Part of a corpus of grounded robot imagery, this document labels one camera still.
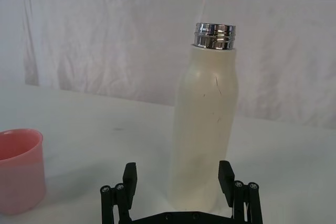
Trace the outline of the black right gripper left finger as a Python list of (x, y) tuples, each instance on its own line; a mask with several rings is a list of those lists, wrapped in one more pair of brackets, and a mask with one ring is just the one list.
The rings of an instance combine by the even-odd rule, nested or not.
[(119, 223), (132, 223), (129, 210), (132, 207), (138, 181), (135, 162), (127, 163), (122, 182), (114, 187), (104, 185), (100, 188), (101, 223), (114, 223), (113, 207), (118, 207)]

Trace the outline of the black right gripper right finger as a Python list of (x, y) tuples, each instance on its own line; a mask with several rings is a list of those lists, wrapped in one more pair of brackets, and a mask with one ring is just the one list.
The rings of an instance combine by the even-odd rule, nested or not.
[(221, 223), (263, 223), (258, 184), (250, 182), (245, 185), (236, 180), (228, 161), (219, 162), (218, 181), (232, 209), (232, 216), (224, 217)]

